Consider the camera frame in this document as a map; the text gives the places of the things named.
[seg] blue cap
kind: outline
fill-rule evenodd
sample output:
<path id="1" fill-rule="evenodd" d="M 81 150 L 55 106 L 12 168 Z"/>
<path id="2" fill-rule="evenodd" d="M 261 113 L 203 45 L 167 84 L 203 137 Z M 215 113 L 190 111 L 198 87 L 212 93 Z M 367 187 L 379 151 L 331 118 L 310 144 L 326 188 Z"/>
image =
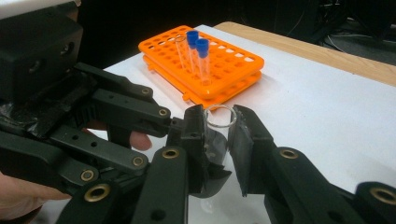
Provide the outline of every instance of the blue cap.
<path id="1" fill-rule="evenodd" d="M 196 30 L 191 30 L 187 32 L 187 42 L 191 49 L 195 49 L 195 41 L 198 39 L 199 33 Z"/>
<path id="2" fill-rule="evenodd" d="M 209 51 L 209 40 L 204 38 L 197 39 L 195 41 L 195 45 L 197 46 L 199 57 L 205 58 L 207 56 L 207 52 Z"/>

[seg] wooden surface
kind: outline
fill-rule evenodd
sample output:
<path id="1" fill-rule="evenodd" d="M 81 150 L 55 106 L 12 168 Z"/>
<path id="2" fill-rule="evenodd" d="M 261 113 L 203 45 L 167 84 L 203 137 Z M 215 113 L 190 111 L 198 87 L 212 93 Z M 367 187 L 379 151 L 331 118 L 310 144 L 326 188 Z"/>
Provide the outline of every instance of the wooden surface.
<path id="1" fill-rule="evenodd" d="M 280 49 L 318 63 L 324 63 L 352 74 L 396 86 L 396 66 L 390 64 L 376 62 L 333 49 L 326 49 L 231 21 L 218 24 L 214 28 L 274 49 Z"/>

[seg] test tube rack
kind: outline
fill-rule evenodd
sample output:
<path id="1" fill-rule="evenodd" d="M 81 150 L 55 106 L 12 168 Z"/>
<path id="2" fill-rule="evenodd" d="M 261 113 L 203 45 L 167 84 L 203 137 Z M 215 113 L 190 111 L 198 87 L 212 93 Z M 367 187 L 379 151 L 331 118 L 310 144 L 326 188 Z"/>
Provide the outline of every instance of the test tube rack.
<path id="1" fill-rule="evenodd" d="M 184 101 L 191 100 L 204 108 L 222 104 L 250 87 L 262 77 L 264 59 L 237 46 L 200 32 L 209 40 L 211 84 L 202 85 L 197 74 L 182 68 L 175 39 L 192 30 L 178 26 L 139 43 L 148 70 L 154 70 L 183 93 Z"/>

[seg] orange test tube rack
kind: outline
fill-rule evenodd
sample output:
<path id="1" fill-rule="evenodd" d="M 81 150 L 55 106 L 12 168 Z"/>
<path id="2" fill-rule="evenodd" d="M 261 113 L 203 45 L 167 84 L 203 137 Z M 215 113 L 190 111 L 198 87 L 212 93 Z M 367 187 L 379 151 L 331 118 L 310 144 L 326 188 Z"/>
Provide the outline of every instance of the orange test tube rack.
<path id="1" fill-rule="evenodd" d="M 200 32 L 201 38 L 209 40 L 211 84 L 203 85 L 199 75 L 182 66 L 177 51 L 176 38 L 190 30 L 188 26 L 179 26 L 138 46 L 148 70 L 155 70 L 181 91 L 183 100 L 202 104 L 204 108 L 222 104 L 261 79 L 263 58 Z"/>

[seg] human hand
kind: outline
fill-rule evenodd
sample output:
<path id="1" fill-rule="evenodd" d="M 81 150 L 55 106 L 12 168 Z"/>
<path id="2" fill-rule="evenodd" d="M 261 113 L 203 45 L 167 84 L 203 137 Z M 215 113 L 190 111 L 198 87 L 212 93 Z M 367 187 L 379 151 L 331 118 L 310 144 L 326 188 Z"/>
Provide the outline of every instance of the human hand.
<path id="1" fill-rule="evenodd" d="M 89 128 L 104 130 L 106 125 L 91 122 Z M 151 148 L 149 137 L 143 133 L 131 132 L 131 146 L 138 150 Z M 42 186 L 0 172 L 0 222 L 25 216 L 41 207 L 47 200 L 68 199 L 70 195 L 57 189 Z"/>

